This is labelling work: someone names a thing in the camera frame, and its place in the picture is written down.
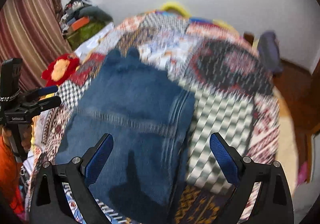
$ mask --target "metal screw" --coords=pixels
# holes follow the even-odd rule
[[[276,166],[276,167],[280,167],[281,166],[281,164],[278,161],[274,161],[273,165]]]
[[[80,158],[79,157],[75,157],[75,158],[72,159],[72,162],[74,164],[76,164],[76,163],[80,162]]]
[[[251,158],[248,157],[248,156],[245,156],[242,160],[243,160],[245,163],[250,163],[250,162],[251,162]]]
[[[44,168],[47,168],[47,167],[49,167],[49,165],[50,165],[50,162],[49,162],[49,161],[46,161],[46,162],[43,163],[42,166],[43,166]]]

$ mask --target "pink object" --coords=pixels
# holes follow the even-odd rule
[[[299,169],[298,186],[306,181],[307,176],[308,176],[308,163],[305,161]]]

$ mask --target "striped curtain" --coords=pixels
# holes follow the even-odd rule
[[[7,0],[0,11],[0,61],[22,58],[20,88],[42,87],[42,71],[70,53],[58,24],[61,0]]]

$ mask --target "orange box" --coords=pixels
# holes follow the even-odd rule
[[[82,17],[81,19],[78,19],[73,24],[71,24],[71,28],[73,29],[73,31],[76,31],[77,29],[88,24],[89,22],[90,22],[89,17]]]

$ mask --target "brown floor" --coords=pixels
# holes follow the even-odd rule
[[[307,160],[306,133],[320,123],[320,76],[283,62],[284,71],[274,84],[290,109],[299,153],[299,166]]]

